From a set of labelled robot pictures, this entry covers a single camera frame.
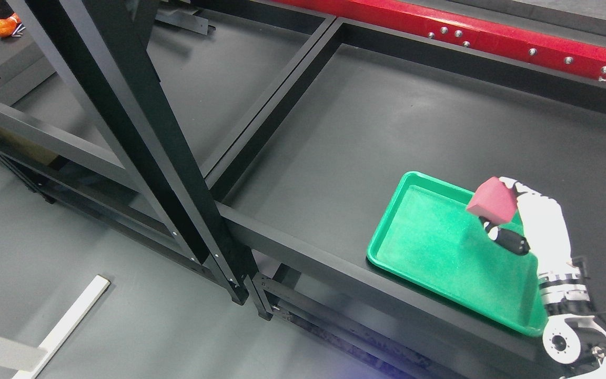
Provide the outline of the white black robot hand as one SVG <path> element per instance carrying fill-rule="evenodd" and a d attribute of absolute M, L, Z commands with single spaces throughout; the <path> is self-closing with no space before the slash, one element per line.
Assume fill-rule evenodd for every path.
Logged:
<path fill-rule="evenodd" d="M 572 263 L 570 238 L 560 204 L 518 180 L 499 178 L 515 191 L 517 212 L 512 221 L 503 225 L 479 217 L 488 238 L 517 256 L 533 254 L 537 258 L 538 276 L 580 274 Z"/>

